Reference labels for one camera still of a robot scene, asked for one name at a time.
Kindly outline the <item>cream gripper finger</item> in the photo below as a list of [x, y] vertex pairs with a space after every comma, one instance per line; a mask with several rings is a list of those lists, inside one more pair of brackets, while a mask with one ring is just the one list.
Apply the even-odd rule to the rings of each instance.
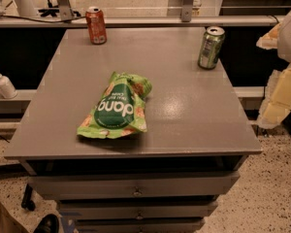
[[273, 129], [291, 112], [291, 64], [283, 71], [274, 70], [269, 77], [265, 99], [259, 109], [257, 125]]
[[256, 46], [264, 50], [276, 49], [279, 27], [280, 24], [277, 24], [268, 33], [260, 37], [256, 43]]

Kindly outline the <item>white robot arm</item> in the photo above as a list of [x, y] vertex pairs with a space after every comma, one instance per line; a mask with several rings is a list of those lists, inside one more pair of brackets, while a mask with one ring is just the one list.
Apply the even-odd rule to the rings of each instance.
[[291, 112], [291, 11], [256, 43], [264, 50], [277, 50], [279, 58], [288, 62], [283, 71], [273, 71], [269, 77], [265, 98], [259, 109], [257, 125], [273, 129]]

